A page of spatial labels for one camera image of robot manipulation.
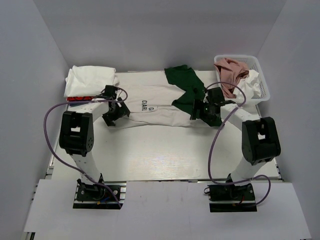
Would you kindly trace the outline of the white green Charlie Brown t-shirt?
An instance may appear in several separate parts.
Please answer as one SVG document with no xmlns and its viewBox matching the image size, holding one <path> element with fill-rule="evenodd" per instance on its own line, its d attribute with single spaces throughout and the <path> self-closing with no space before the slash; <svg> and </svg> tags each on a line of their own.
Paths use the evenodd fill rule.
<svg viewBox="0 0 320 240">
<path fill-rule="evenodd" d="M 116 129 L 160 125 L 170 127 L 219 127 L 221 120 L 206 123 L 190 119 L 190 114 L 172 105 L 183 96 L 184 90 L 169 84 L 162 71 L 117 73 L 118 86 L 128 94 L 125 105 L 129 116 L 115 121 Z"/>
</svg>

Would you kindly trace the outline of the pink t-shirt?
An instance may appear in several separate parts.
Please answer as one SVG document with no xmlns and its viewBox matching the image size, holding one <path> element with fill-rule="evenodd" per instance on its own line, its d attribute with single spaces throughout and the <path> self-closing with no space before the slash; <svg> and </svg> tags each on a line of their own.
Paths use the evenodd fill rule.
<svg viewBox="0 0 320 240">
<path fill-rule="evenodd" d="M 223 57 L 214 63 L 214 67 L 219 74 L 222 92 L 225 98 L 235 99 L 233 94 L 235 86 L 241 79 L 249 75 L 249 67 L 246 63 L 232 58 Z"/>
</svg>

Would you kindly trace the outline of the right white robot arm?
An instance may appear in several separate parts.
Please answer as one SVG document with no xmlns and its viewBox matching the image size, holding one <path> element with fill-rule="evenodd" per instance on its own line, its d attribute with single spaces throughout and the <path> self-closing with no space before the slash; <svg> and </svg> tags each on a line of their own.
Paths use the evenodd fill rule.
<svg viewBox="0 0 320 240">
<path fill-rule="evenodd" d="M 208 193 L 213 202 L 253 201 L 251 181 L 260 177 L 258 171 L 281 153 L 280 140 L 272 117 L 258 117 L 232 100 L 225 100 L 222 89 L 206 90 L 206 99 L 195 99 L 190 115 L 191 120 L 200 119 L 210 126 L 218 125 L 220 134 L 226 123 L 231 123 L 241 131 L 242 158 L 226 182 L 218 182 L 209 172 L 212 185 Z"/>
</svg>

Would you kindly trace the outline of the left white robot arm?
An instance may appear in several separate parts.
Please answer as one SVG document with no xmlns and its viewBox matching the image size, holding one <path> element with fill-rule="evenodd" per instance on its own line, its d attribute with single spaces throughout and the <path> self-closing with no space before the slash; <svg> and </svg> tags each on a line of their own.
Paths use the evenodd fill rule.
<svg viewBox="0 0 320 240">
<path fill-rule="evenodd" d="M 108 127 L 130 115 L 130 110 L 120 94 L 126 93 L 120 87 L 106 85 L 102 93 L 83 103 L 72 103 L 62 115 L 59 146 L 71 156 L 80 170 L 78 184 L 90 196 L 99 200 L 105 196 L 102 173 L 98 170 L 92 154 L 94 146 L 94 122 L 102 118 Z"/>
</svg>

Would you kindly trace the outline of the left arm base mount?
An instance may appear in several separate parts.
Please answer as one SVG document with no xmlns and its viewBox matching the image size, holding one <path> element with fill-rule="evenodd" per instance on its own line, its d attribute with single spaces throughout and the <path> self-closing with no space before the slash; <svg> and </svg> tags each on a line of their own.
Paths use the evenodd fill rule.
<svg viewBox="0 0 320 240">
<path fill-rule="evenodd" d="M 74 209 L 120 210 L 126 197 L 125 183 L 107 185 L 110 190 L 95 184 L 85 184 L 77 180 L 73 200 Z"/>
</svg>

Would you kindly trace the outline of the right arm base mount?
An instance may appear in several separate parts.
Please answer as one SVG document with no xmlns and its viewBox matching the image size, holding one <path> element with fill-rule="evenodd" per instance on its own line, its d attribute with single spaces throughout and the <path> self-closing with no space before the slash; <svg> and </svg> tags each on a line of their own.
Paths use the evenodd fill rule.
<svg viewBox="0 0 320 240">
<path fill-rule="evenodd" d="M 209 197 L 211 213 L 257 212 L 256 198 L 251 183 L 243 186 L 208 185 L 204 194 Z"/>
</svg>

